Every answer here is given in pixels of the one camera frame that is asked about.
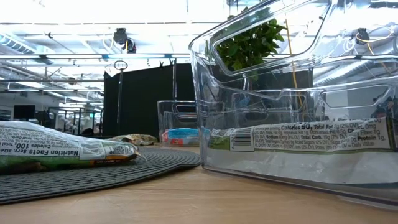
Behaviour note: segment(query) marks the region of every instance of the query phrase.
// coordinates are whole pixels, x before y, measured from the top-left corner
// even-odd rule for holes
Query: clear plastic container
[[[159,139],[164,146],[198,146],[194,101],[158,101]]]
[[[397,13],[392,0],[265,1],[193,40],[204,168],[397,206]],[[288,24],[277,54],[233,70],[218,46],[271,19]]]

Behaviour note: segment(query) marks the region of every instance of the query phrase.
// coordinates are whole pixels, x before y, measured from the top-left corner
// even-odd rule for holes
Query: desk
[[[398,212],[197,167],[126,187],[5,205],[0,207],[0,220],[4,224],[391,224],[398,221]]]

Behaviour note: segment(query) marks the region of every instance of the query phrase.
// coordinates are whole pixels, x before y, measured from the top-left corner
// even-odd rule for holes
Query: computer monitor
[[[34,119],[35,105],[15,105],[14,119]]]

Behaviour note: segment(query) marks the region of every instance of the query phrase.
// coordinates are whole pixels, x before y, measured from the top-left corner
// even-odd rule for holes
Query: gray woven placemat
[[[193,152],[143,148],[140,153],[147,160],[138,157],[108,167],[0,175],[0,205],[117,187],[200,164],[200,156]]]

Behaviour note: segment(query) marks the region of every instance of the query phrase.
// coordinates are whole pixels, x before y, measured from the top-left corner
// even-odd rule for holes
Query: nutrition facts label
[[[77,141],[53,134],[0,126],[0,156],[79,156]]]
[[[385,118],[255,126],[255,149],[333,152],[391,149]]]

